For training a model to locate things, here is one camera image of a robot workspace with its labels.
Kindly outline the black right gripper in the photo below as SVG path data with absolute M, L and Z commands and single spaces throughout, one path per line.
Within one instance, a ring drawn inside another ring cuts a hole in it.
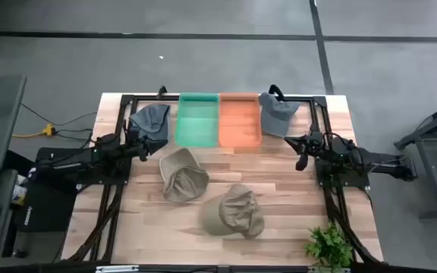
M 332 159 L 334 157 L 330 133 L 311 130 L 303 136 L 287 136 L 284 141 L 298 153 L 298 160 L 295 164 L 297 171 L 303 171 L 308 165 L 309 156 L 321 159 Z

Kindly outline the orange plastic bin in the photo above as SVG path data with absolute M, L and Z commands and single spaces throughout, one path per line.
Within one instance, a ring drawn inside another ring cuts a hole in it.
M 255 147 L 262 142 L 257 93 L 220 93 L 218 141 L 224 147 Z

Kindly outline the dark gray bucket hat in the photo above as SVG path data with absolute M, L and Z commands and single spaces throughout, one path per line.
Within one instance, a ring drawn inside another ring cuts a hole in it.
M 148 137 L 151 140 L 161 140 L 162 147 L 168 144 L 169 112 L 166 104 L 146 105 L 130 116 L 129 137 Z M 149 155 L 160 149 L 148 149 Z

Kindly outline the green plastic bin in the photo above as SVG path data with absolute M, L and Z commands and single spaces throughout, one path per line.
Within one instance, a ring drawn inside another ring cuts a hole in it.
M 218 122 L 218 93 L 182 93 L 178 101 L 175 142 L 186 147 L 216 147 Z

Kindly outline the khaki baseball cap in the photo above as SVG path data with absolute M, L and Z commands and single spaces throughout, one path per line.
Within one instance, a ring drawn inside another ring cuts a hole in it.
M 203 203 L 199 221 L 202 229 L 212 236 L 241 234 L 252 239 L 265 227 L 255 193 L 244 184 L 233 184 L 226 193 Z

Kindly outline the beige bucket hat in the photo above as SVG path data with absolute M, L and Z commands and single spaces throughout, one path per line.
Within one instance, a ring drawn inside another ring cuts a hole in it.
M 209 175 L 187 148 L 162 157 L 159 169 L 164 181 L 162 193 L 170 202 L 188 202 L 206 192 Z

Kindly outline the green artificial plant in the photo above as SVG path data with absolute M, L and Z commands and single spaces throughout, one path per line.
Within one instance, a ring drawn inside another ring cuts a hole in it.
M 316 260 L 317 266 L 335 273 L 351 265 L 354 260 L 353 247 L 337 224 L 329 222 L 325 227 L 315 227 L 309 232 L 310 240 L 304 250 L 307 257 Z

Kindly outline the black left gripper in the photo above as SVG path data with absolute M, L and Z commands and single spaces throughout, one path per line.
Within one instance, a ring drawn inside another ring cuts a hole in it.
M 149 154 L 148 149 L 161 149 L 161 140 L 151 140 L 147 136 L 141 138 L 133 138 L 125 136 L 125 142 L 122 147 L 122 155 L 125 158 L 139 157 L 141 162 L 147 161 Z

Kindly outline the black equipment case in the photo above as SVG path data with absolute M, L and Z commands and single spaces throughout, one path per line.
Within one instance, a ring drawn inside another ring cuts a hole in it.
M 24 203 L 17 211 L 17 231 L 24 233 L 66 231 L 77 197 L 77 187 L 67 181 L 31 181 Z

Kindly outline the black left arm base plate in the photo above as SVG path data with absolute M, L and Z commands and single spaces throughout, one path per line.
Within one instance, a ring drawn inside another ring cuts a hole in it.
M 66 148 L 41 148 L 39 149 L 36 161 L 38 159 L 51 158 L 56 155 L 67 155 L 77 149 Z M 73 184 L 108 184 L 108 185 L 124 185 L 128 182 L 130 175 L 130 166 L 132 158 L 124 158 L 116 164 L 106 166 L 96 166 L 93 168 L 79 169 L 46 169 L 39 171 L 35 169 L 36 161 L 30 169 L 29 177 L 35 180 L 63 180 Z

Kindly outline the light gray baseball cap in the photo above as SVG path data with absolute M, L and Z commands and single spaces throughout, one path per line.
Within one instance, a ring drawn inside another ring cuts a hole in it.
M 269 93 L 261 93 L 259 103 L 262 106 L 260 114 L 262 132 L 276 137 L 286 137 L 291 119 L 300 103 L 278 101 Z

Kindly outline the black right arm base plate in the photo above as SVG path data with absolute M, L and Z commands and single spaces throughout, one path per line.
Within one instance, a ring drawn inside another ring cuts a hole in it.
M 367 174 L 348 167 L 334 167 L 326 160 L 315 159 L 316 178 L 320 186 L 360 187 L 370 186 Z

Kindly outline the silver metal bracket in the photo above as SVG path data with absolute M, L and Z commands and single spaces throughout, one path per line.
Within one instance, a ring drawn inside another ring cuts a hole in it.
M 95 273 L 133 273 L 139 270 L 139 265 L 105 265 L 97 266 Z

